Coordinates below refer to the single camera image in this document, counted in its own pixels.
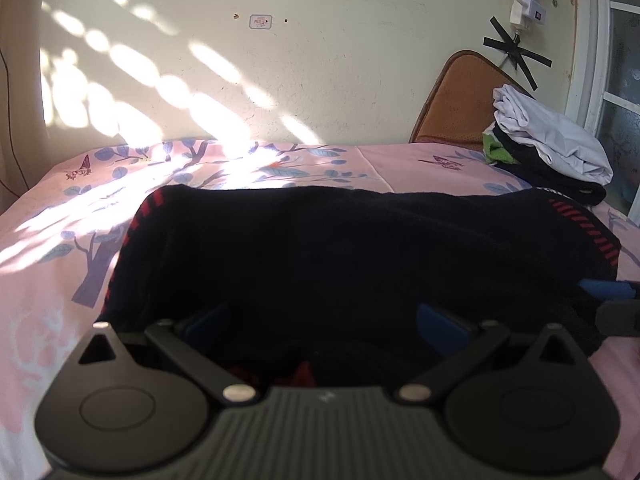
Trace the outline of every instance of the wall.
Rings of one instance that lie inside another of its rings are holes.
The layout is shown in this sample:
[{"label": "wall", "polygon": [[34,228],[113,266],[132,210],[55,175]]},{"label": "wall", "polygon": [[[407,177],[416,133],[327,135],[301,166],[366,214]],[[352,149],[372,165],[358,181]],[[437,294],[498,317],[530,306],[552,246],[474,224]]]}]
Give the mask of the wall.
[{"label": "wall", "polygon": [[[512,0],[44,0],[44,10],[41,1],[2,0],[0,16],[31,183],[52,164],[124,141],[406,142],[451,54],[502,59],[482,38],[497,38],[489,19],[507,24]],[[529,66],[536,97],[562,111],[574,8],[551,1],[542,0],[547,25],[523,46],[553,60],[552,70]],[[273,15],[271,29],[251,30],[251,14]],[[17,182],[14,168],[10,177]]]}]

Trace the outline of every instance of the bed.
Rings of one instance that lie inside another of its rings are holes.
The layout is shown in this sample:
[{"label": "bed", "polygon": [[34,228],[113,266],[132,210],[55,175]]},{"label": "bed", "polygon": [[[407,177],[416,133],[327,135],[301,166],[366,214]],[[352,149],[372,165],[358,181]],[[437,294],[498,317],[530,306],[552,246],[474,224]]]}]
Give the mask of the bed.
[{"label": "bed", "polygon": [[[530,187],[486,165],[482,153],[435,143],[347,147],[183,139],[101,148],[57,165],[0,216],[0,477],[33,480],[46,471],[33,433],[38,402],[98,316],[130,219],[165,184],[455,195]],[[640,230],[605,204],[594,212],[622,242],[619,279],[640,281]],[[606,471],[632,480],[640,471],[640,340],[610,338],[591,362],[622,414]]]}]

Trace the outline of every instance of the black tape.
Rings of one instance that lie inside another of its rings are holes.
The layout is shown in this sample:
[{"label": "black tape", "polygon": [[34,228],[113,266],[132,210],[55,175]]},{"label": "black tape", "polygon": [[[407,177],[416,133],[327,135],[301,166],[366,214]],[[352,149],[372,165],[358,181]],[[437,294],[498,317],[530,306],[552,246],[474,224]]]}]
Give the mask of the black tape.
[{"label": "black tape", "polygon": [[535,92],[538,89],[538,85],[536,84],[536,80],[533,79],[533,75],[531,74],[531,70],[527,66],[527,63],[524,61],[524,57],[530,57],[534,61],[538,63],[542,63],[545,66],[551,67],[552,61],[547,59],[544,56],[540,56],[540,54],[536,54],[526,48],[522,48],[519,46],[520,38],[516,35],[516,38],[512,38],[509,33],[504,30],[504,27],[498,22],[496,17],[491,18],[491,24],[494,26],[494,29],[497,31],[498,35],[502,38],[502,41],[492,40],[492,38],[484,38],[482,44],[484,46],[488,46],[490,48],[494,48],[496,50],[500,50],[504,52],[511,62],[513,63],[513,67],[517,70],[518,67],[522,69],[522,73],[529,81],[531,88]]}]

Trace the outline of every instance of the black cloth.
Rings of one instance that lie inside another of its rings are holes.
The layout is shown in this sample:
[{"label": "black cloth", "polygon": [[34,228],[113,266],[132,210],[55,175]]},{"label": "black cloth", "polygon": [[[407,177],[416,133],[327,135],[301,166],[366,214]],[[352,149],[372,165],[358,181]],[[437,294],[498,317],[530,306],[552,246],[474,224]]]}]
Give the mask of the black cloth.
[{"label": "black cloth", "polygon": [[100,320],[135,332],[226,301],[230,329],[211,355],[226,368],[278,378],[309,362],[319,386],[392,388],[438,359],[417,333],[420,303],[514,332],[560,322],[591,354],[599,303],[577,283],[615,280],[619,249],[590,212],[540,189],[168,186],[132,220]]},{"label": "black cloth", "polygon": [[494,135],[504,149],[519,162],[519,164],[498,162],[497,168],[514,174],[532,186],[555,189],[584,205],[598,205],[605,199],[607,191],[600,184],[584,182],[558,173],[540,158],[536,148],[517,143],[502,131],[497,123],[494,127]]}]

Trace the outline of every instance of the butterfly print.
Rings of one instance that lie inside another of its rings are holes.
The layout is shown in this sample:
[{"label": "butterfly print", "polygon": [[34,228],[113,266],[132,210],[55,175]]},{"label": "butterfly print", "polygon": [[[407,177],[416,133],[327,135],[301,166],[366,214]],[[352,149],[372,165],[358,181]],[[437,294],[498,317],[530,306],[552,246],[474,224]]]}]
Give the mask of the butterfly print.
[{"label": "butterfly print", "polygon": [[89,173],[91,173],[91,162],[89,162],[89,155],[85,155],[81,166],[77,170],[66,172],[66,179],[75,180],[76,176],[87,176]]},{"label": "butterfly print", "polygon": [[433,155],[433,160],[435,160],[435,162],[431,160],[419,160],[420,162],[426,162],[427,164],[437,164],[443,168],[447,168],[448,170],[460,171],[464,167],[464,164],[460,164],[459,162],[454,162],[453,160],[448,160],[443,156],[437,155]]}]

